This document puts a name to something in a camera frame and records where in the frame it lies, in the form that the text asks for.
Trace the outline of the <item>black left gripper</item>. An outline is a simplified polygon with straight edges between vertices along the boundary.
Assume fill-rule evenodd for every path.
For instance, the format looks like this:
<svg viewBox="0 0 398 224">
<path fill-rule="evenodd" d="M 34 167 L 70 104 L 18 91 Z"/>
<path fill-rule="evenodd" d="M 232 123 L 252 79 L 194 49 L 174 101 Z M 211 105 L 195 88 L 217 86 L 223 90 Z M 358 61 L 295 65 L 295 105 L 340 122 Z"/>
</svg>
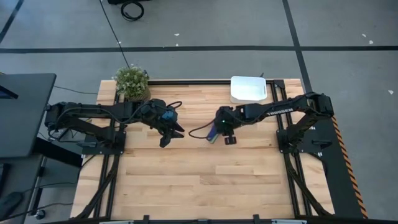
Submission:
<svg viewBox="0 0 398 224">
<path fill-rule="evenodd" d="M 156 129 L 162 136 L 159 146 L 164 148 L 173 138 L 184 138 L 179 132 L 185 130 L 177 123 L 177 114 L 173 106 L 167 106 L 165 101 L 153 99 L 141 108 L 141 122 Z"/>
</svg>

